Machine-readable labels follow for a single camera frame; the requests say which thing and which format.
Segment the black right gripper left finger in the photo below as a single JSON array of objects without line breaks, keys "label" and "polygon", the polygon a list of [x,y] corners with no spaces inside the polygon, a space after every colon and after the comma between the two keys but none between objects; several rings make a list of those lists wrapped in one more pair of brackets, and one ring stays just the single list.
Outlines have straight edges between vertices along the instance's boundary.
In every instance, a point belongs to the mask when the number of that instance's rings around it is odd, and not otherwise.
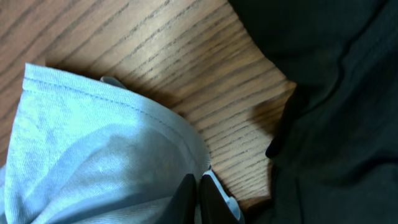
[{"label": "black right gripper left finger", "polygon": [[155,224],[194,224],[197,204],[197,183],[187,174]]}]

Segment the light blue printed t-shirt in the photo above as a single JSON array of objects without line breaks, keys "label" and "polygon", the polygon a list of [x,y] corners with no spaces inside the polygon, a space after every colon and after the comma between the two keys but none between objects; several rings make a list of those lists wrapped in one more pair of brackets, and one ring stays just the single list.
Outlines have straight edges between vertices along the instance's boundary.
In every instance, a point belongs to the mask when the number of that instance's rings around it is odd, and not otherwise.
[{"label": "light blue printed t-shirt", "polygon": [[125,89],[33,64],[5,165],[2,223],[156,223],[187,174],[213,175],[201,136],[181,116]]}]

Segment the black t-shirt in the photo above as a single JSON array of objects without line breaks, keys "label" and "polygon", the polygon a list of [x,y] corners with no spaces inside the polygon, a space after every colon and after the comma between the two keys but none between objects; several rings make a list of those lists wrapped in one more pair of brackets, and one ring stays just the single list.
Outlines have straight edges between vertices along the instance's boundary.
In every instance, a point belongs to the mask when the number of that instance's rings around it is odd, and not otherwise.
[{"label": "black t-shirt", "polygon": [[257,223],[397,222],[397,1],[232,1],[296,84]]}]

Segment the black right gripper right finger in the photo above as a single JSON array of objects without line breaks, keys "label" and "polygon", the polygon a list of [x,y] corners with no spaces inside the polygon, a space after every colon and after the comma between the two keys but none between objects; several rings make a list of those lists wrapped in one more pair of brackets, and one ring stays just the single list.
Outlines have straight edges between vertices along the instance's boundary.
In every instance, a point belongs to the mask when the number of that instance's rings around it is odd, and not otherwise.
[{"label": "black right gripper right finger", "polygon": [[202,176],[199,187],[203,224],[241,224],[244,217],[233,197],[229,197],[213,175]]}]

